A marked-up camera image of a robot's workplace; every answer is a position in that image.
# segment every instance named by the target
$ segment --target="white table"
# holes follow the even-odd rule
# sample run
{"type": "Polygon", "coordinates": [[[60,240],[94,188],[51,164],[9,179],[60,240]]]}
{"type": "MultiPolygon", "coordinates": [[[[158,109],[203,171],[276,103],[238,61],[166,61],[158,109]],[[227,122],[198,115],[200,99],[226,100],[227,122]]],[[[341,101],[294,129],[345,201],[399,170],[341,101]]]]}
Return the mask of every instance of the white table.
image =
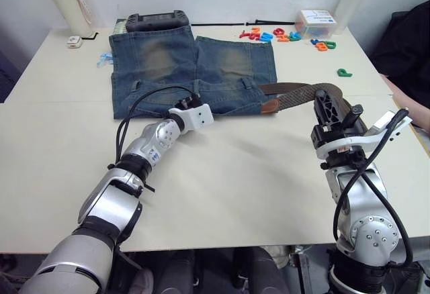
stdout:
{"type": "MultiPolygon", "coordinates": [[[[220,39],[240,33],[193,31],[220,39]]],[[[51,32],[0,105],[0,226],[7,231],[0,233],[0,252],[51,251],[76,227],[83,200],[114,160],[118,121],[112,119],[112,68],[95,66],[108,49],[109,32],[102,30],[99,41],[84,42],[79,50],[65,48],[66,32],[51,32]]],[[[290,66],[282,62],[304,56],[313,49],[308,42],[275,42],[279,81],[338,81],[352,104],[363,105],[368,125],[387,109],[395,110],[389,89],[351,34],[334,41],[339,50],[348,45],[349,52],[333,50],[329,58],[332,51],[315,51],[312,64],[318,71],[301,58],[290,66]],[[355,69],[354,60],[361,66],[355,69]],[[354,76],[337,78],[337,68],[354,76]],[[318,72],[325,75],[317,79],[318,72]]],[[[316,123],[312,107],[217,119],[181,137],[151,173],[148,183],[157,191],[142,194],[142,216],[122,249],[333,242],[335,204],[310,141],[316,123]]],[[[126,143],[150,122],[134,120],[126,143]]],[[[429,157],[412,130],[388,143],[376,164],[409,236],[430,235],[429,157]]]]}

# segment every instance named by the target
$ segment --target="tabletop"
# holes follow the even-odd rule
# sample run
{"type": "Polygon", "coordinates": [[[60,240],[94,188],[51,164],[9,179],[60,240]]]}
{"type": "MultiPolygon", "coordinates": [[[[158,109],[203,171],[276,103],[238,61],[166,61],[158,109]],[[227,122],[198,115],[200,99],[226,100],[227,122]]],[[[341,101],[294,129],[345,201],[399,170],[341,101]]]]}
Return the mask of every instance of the tabletop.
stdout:
{"type": "MultiPolygon", "coordinates": [[[[216,36],[212,27],[193,29],[218,39],[238,36],[232,28],[219,31],[216,36]]],[[[106,39],[109,32],[100,32],[106,39]]],[[[76,228],[82,202],[114,161],[118,121],[112,119],[112,68],[95,66],[109,49],[107,40],[84,42],[80,49],[86,50],[68,50],[62,36],[62,30],[50,33],[11,97],[0,105],[0,224],[7,230],[0,233],[0,252],[51,251],[76,228]],[[68,64],[63,72],[55,71],[68,64]]],[[[315,72],[305,82],[339,81],[349,102],[363,105],[368,126],[386,110],[395,111],[389,89],[353,37],[346,33],[335,41],[339,50],[349,45],[354,57],[333,54],[322,62],[319,58],[331,52],[322,55],[304,40],[293,50],[297,42],[274,42],[279,81],[293,81],[293,73],[296,81],[305,81],[313,68],[293,70],[282,60],[308,55],[305,50],[311,49],[319,53],[312,64],[325,75],[318,80],[315,72]],[[332,68],[345,68],[354,76],[329,76],[332,68]],[[374,81],[372,89],[359,82],[368,78],[374,81]]],[[[133,120],[126,143],[151,122],[133,120]]],[[[335,203],[310,141],[315,124],[313,105],[306,103],[275,115],[218,118],[180,137],[148,178],[156,192],[141,195],[142,215],[122,249],[334,242],[335,203]]],[[[409,236],[428,236],[429,157],[411,128],[387,143],[375,162],[409,236]]]]}

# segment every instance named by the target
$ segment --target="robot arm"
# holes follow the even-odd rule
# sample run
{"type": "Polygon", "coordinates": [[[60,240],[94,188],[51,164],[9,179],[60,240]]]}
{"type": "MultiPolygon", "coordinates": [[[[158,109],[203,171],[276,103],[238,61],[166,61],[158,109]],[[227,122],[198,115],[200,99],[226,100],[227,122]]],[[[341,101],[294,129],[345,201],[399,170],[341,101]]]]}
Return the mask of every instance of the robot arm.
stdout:
{"type": "Polygon", "coordinates": [[[182,108],[170,109],[166,119],[145,127],[129,145],[85,200],[78,228],[54,248],[20,293],[105,291],[114,248],[130,236],[142,212],[138,198],[147,176],[181,134],[214,121],[209,106],[200,101],[182,108]]]}
{"type": "MultiPolygon", "coordinates": [[[[353,106],[343,117],[336,101],[325,91],[317,91],[314,110],[319,124],[311,138],[318,158],[325,160],[332,198],[338,204],[347,184],[367,161],[364,152],[375,150],[394,113],[387,112],[369,130],[359,116],[360,105],[353,106]]],[[[411,122],[403,118],[391,138],[411,122]]],[[[376,165],[365,170],[366,179],[387,198],[385,186],[376,165]]],[[[340,236],[336,243],[330,272],[334,293],[383,293],[382,281],[388,271],[390,253],[398,244],[399,230],[390,212],[370,189],[368,181],[359,177],[343,201],[337,221],[340,236]]]]}

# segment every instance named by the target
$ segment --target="black device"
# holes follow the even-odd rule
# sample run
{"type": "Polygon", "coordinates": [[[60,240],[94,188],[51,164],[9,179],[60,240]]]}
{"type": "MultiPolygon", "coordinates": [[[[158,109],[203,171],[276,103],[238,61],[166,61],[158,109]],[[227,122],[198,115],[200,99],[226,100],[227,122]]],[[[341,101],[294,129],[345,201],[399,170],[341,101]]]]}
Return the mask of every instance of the black device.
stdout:
{"type": "Polygon", "coordinates": [[[132,14],[126,22],[127,32],[168,30],[189,24],[184,11],[175,10],[172,13],[150,15],[132,14]]]}

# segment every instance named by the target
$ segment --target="jeans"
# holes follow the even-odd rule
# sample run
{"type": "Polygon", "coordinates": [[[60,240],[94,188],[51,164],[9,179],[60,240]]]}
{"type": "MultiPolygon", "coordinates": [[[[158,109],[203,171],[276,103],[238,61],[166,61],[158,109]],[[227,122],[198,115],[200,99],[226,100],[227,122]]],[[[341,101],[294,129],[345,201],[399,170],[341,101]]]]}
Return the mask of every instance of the jeans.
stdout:
{"type": "MultiPolygon", "coordinates": [[[[110,36],[114,72],[114,118],[127,116],[143,94],[166,85],[183,85],[199,93],[214,115],[252,115],[273,98],[258,85],[276,83],[270,43],[227,42],[197,37],[190,26],[110,36]]],[[[160,117],[180,99],[182,89],[147,97],[135,112],[160,117]]]]}

